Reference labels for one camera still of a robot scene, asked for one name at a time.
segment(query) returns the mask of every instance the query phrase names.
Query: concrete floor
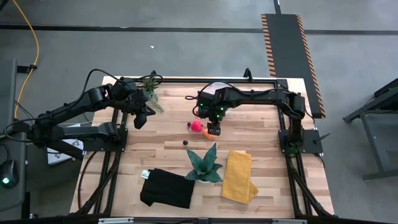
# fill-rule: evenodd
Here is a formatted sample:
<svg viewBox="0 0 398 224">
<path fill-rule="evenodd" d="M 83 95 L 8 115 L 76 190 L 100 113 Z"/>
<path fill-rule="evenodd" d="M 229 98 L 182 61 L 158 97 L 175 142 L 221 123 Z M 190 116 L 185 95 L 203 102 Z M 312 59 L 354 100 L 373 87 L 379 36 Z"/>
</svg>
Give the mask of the concrete floor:
<svg viewBox="0 0 398 224">
<path fill-rule="evenodd" d="M 260 14 L 274 12 L 273 0 L 19 2 L 34 24 L 77 26 L 261 28 Z M 305 29 L 398 29 L 394 0 L 280 0 L 280 4 L 282 13 L 300 14 Z M 23 19 L 10 3 L 0 12 L 0 22 Z M 117 75 L 146 75 L 155 69 L 164 76 L 240 77 L 250 67 L 254 76 L 269 76 L 262 34 L 40 31 L 37 35 L 39 69 L 22 99 L 34 116 L 74 100 L 92 68 Z M 376 164 L 362 124 L 347 125 L 342 117 L 397 77 L 398 36 L 308 35 L 307 39 L 326 109 L 326 119 L 316 126 L 321 133 L 331 132 L 323 147 L 335 213 L 397 223 L 398 178 L 362 181 L 362 175 L 376 171 Z M 29 64 L 34 57 L 29 31 L 0 32 L 0 58 Z M 18 75 L 19 86 L 24 77 Z M 101 79 L 102 75 L 93 76 L 89 86 L 99 85 Z M 32 211 L 42 216 L 67 214 L 75 182 L 35 192 Z M 3 212 L 0 220 L 17 218 L 15 211 Z"/>
</svg>

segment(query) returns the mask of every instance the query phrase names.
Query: green led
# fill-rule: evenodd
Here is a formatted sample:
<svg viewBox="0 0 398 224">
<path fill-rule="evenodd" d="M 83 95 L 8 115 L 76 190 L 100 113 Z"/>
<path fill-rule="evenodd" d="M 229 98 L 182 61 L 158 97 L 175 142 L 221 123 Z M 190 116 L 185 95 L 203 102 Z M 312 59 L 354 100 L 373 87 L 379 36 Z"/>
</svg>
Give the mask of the green led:
<svg viewBox="0 0 398 224">
<path fill-rule="evenodd" d="M 8 183 L 10 182 L 10 180 L 9 180 L 7 177 L 5 177 L 5 178 L 2 180 L 2 182 L 5 183 L 5 184 L 8 184 Z"/>
</svg>

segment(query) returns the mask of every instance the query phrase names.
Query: butcher block tabletop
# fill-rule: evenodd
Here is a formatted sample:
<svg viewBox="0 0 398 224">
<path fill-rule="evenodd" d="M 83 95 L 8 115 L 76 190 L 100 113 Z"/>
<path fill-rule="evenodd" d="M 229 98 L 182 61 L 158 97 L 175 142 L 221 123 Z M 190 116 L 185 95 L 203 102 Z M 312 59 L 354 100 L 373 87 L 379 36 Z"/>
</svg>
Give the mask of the butcher block tabletop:
<svg viewBox="0 0 398 224">
<path fill-rule="evenodd" d="M 306 97 L 307 111 L 310 112 L 304 81 L 288 78 L 289 90 L 301 92 Z M 114 83 L 104 77 L 103 84 Z M 134 117 L 129 115 L 126 150 L 122 153 L 111 215 L 113 217 L 209 217 L 209 218 L 293 218 L 286 161 L 280 152 L 277 132 L 280 129 L 277 108 L 272 105 L 242 105 L 230 109 L 221 122 L 221 135 L 207 139 L 202 133 L 189 131 L 187 123 L 197 120 L 192 114 L 196 101 L 188 101 L 187 95 L 196 96 L 206 83 L 162 83 L 155 92 L 164 112 L 149 116 L 141 130 L 134 129 Z M 233 84 L 241 90 L 268 90 L 271 84 Z M 95 113 L 93 126 L 110 122 L 113 108 Z M 309 116 L 302 121 L 305 129 L 312 129 Z M 174 174 L 186 175 L 192 165 L 187 149 L 203 157 L 207 150 L 217 143 L 216 163 L 224 165 L 218 170 L 224 177 L 229 151 L 241 151 L 252 156 L 251 181 L 258 188 L 258 194 L 249 205 L 221 197 L 222 183 L 204 184 L 196 181 L 190 208 L 178 208 L 154 203 L 151 207 L 140 201 L 144 179 L 143 170 L 159 168 Z M 82 168 L 87 161 L 85 156 Z M 85 201 L 98 186 L 103 163 L 103 152 L 98 152 L 89 163 L 81 185 L 81 201 Z M 320 158 L 312 154 L 302 155 L 308 188 L 323 205 L 333 213 L 333 206 L 326 181 L 325 170 Z M 301 210 L 304 212 L 303 196 L 297 186 Z M 108 188 L 104 191 L 106 204 Z M 71 212 L 78 210 L 77 187 Z"/>
</svg>

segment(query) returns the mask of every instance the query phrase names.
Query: orange and black stripe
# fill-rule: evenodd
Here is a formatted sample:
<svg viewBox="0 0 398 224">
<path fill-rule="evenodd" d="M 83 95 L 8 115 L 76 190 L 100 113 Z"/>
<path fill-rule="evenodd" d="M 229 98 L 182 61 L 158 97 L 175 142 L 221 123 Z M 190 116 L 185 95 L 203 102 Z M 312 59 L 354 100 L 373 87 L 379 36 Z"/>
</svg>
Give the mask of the orange and black stripe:
<svg viewBox="0 0 398 224">
<path fill-rule="evenodd" d="M 264 41 L 266 42 L 266 51 L 268 59 L 269 74 L 272 77 L 276 77 L 274 57 L 272 56 L 271 40 L 269 38 L 267 17 L 265 14 L 261 14 L 262 31 L 264 32 Z"/>
<path fill-rule="evenodd" d="M 305 37 L 305 33 L 304 33 L 304 28 L 303 28 L 303 24 L 302 24 L 302 21 L 301 21 L 301 17 L 299 15 L 296 15 L 296 16 L 297 16 L 298 26 L 300 27 L 301 36 L 303 38 L 305 53 L 307 54 L 308 64 L 309 64 L 310 70 L 311 70 L 313 84 L 315 86 L 315 91 L 317 93 L 319 107 L 321 109 L 321 117 L 322 118 L 326 118 L 326 113 L 325 113 L 325 109 L 323 109 L 323 102 L 322 102 L 321 93 L 320 93 L 319 86 L 318 86 L 318 80 L 317 80 L 317 76 L 315 75 L 315 71 L 313 69 L 313 64 L 312 64 L 312 60 L 311 60 L 310 50 L 308 49 L 307 38 Z"/>
</svg>

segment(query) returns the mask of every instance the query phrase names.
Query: green plant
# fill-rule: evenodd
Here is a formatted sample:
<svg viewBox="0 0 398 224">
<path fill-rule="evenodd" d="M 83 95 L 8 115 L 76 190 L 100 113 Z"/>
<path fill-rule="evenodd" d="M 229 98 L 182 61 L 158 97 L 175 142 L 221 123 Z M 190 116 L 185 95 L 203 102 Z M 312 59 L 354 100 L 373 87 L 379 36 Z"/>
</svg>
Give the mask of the green plant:
<svg viewBox="0 0 398 224">
<path fill-rule="evenodd" d="M 202 180 L 212 183 L 222 182 L 217 170 L 223 165 L 216 164 L 217 159 L 217 146 L 214 144 L 202 159 L 191 150 L 187 150 L 188 157 L 191 160 L 193 170 L 190 171 L 185 177 L 188 180 Z"/>
<path fill-rule="evenodd" d="M 142 85 L 145 88 L 145 91 L 148 95 L 149 103 L 154 107 L 155 110 L 160 111 L 161 113 L 164 111 L 162 106 L 158 103 L 158 97 L 155 93 L 156 86 L 156 79 L 154 77 L 146 78 L 143 80 Z"/>
</svg>

